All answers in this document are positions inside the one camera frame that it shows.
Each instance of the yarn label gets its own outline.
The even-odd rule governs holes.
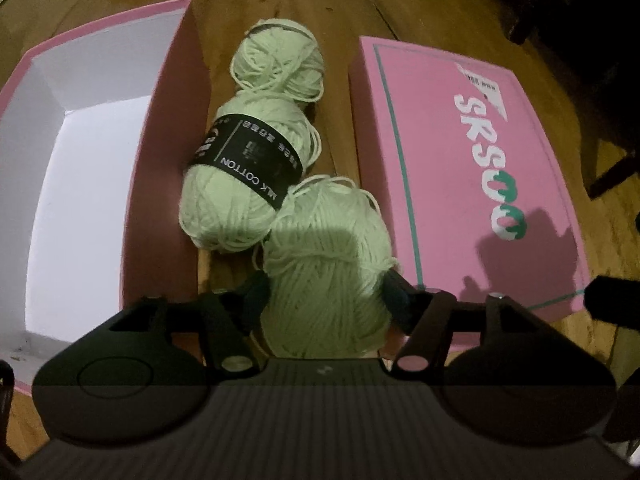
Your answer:
[[[268,124],[244,114],[216,119],[196,150],[191,165],[204,164],[228,173],[280,209],[289,186],[304,168],[290,142]]]

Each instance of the pink box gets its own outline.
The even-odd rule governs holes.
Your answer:
[[[210,83],[190,2],[60,34],[0,92],[0,358],[23,391],[142,295],[197,294],[178,202]]]
[[[574,208],[512,72],[363,37],[350,84],[362,186],[409,282],[462,301],[501,292],[549,322],[583,308]]]

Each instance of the wooden table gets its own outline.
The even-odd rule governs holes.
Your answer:
[[[0,5],[0,84],[21,55],[37,43],[91,20],[158,1],[5,0]],[[600,140],[600,132],[610,125],[547,49],[531,41],[516,46],[504,37],[500,28],[503,7],[498,0],[193,0],[193,7],[210,69],[210,116],[232,95],[228,65],[251,24],[279,16],[299,20],[314,32],[326,60],[326,91],[316,106],[316,127],[322,133],[324,150],[315,172],[342,174],[356,181],[347,66],[356,52],[358,36],[420,43],[513,70],[556,152],[582,228],[592,275],[640,278],[638,234],[633,226],[640,209],[640,181],[634,176],[601,199],[588,199],[585,184],[623,152]],[[199,267],[203,288],[230,288],[246,276],[250,262],[246,254],[202,253]],[[585,312],[555,326],[599,359],[610,360],[615,327],[592,322]],[[619,339],[611,365],[620,377],[640,365],[640,340],[622,331]],[[9,444],[25,457],[45,440],[33,404],[18,395]]]

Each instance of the yarn ball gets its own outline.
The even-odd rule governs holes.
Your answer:
[[[276,357],[354,358],[384,345],[382,278],[396,260],[370,193],[345,177],[310,177],[262,248],[271,298],[260,323]]]
[[[297,102],[322,97],[324,60],[314,35],[292,20],[260,20],[238,47],[231,77],[245,91],[268,91]]]
[[[275,128],[291,143],[305,170],[320,155],[318,131],[291,100],[241,93],[223,104],[216,118],[236,113]],[[250,248],[269,233],[276,213],[254,190],[218,168],[197,164],[186,172],[179,222],[199,248],[226,252]]]

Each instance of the black chair leg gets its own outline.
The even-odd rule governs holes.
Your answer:
[[[14,467],[17,467],[22,463],[20,457],[17,456],[14,453],[14,450],[7,446],[7,444],[4,444],[4,446],[0,446],[0,454],[4,456],[5,460],[7,460],[7,462]]]
[[[16,468],[0,454],[0,478],[2,480],[22,480]]]
[[[609,189],[616,187],[618,184],[622,184],[631,175],[636,173],[638,169],[640,169],[640,164],[638,163],[635,154],[627,155],[598,177],[596,181],[588,187],[587,194],[589,195],[589,198],[597,198]]]
[[[521,45],[533,32],[536,25],[533,8],[523,10],[518,14],[515,22],[507,31],[507,39],[511,43]]]

